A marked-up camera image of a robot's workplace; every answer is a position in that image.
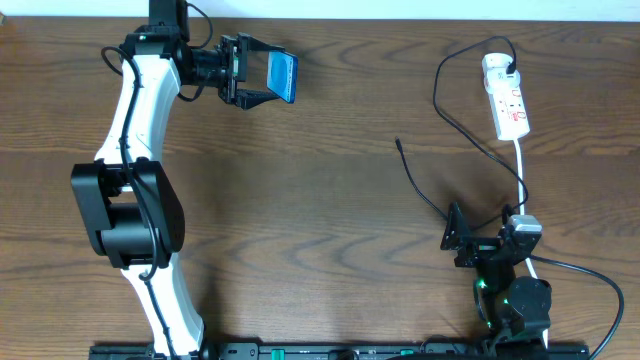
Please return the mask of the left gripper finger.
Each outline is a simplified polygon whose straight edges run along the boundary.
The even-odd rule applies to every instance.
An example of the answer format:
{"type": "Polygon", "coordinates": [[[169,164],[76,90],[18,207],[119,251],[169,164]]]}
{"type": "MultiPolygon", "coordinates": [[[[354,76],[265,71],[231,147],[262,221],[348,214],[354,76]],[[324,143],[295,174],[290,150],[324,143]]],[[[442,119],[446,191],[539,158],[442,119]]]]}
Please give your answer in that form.
{"type": "Polygon", "coordinates": [[[249,110],[264,102],[272,101],[277,98],[277,94],[269,91],[237,89],[235,104],[242,110],[249,110]]]}
{"type": "Polygon", "coordinates": [[[240,42],[243,52],[284,52],[285,51],[285,48],[282,46],[265,43],[247,33],[239,32],[238,40],[240,42]]]}

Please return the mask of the blue Samsung smartphone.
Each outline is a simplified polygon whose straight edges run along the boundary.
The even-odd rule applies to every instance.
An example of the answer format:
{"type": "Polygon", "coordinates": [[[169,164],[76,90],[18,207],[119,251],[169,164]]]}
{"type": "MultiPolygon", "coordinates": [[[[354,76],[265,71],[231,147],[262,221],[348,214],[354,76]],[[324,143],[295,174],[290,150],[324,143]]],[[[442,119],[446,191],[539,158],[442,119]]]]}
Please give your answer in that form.
{"type": "Polygon", "coordinates": [[[297,87],[298,58],[288,52],[269,53],[267,88],[287,103],[294,103],[297,87]]]}

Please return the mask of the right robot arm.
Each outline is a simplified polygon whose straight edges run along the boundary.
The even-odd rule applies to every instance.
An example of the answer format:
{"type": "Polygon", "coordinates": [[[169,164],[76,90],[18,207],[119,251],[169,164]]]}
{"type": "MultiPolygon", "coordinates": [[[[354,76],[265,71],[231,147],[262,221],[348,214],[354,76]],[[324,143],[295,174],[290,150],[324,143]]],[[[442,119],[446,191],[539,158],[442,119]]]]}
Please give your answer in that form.
{"type": "Polygon", "coordinates": [[[479,315],[490,331],[487,351],[507,343],[542,345],[550,325],[551,286],[539,278],[520,276],[515,266],[530,257],[542,237],[542,225],[532,215],[519,215],[506,207],[503,225],[494,237],[475,235],[460,207],[452,203],[440,248],[455,251],[457,267],[473,268],[479,315]]]}

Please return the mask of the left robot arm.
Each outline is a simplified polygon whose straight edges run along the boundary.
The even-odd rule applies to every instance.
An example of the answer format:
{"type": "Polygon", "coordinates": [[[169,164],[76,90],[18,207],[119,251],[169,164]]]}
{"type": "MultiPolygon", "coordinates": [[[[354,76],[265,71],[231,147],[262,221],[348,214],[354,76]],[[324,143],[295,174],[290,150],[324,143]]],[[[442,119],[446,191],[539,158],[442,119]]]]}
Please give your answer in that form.
{"type": "Polygon", "coordinates": [[[181,268],[184,211],[162,166],[171,107],[183,86],[214,88],[244,110],[295,100],[295,55],[246,33],[194,46],[191,9],[186,1],[153,1],[148,23],[114,47],[122,90],[109,134],[92,162],[72,169],[89,242],[130,282],[153,334],[148,345],[95,345],[93,359],[220,357],[181,268]]]}

